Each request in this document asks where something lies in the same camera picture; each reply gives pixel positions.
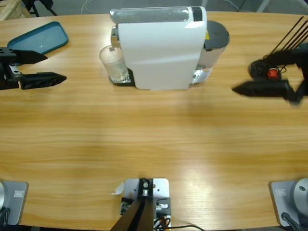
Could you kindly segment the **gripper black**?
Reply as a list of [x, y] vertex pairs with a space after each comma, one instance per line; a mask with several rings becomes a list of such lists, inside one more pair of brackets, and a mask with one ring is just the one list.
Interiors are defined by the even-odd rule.
[[263, 61], [269, 65], [296, 64], [302, 71], [303, 81], [297, 90], [294, 90], [288, 80], [274, 81], [247, 81], [232, 91], [247, 97], [282, 97], [288, 98], [290, 104], [298, 105], [308, 95], [308, 44], [298, 48], [277, 51], [266, 56]]
[[58, 85], [67, 77], [54, 72], [40, 72], [23, 75], [16, 64], [35, 64], [48, 57], [36, 51], [0, 48], [0, 90], [36, 89]]

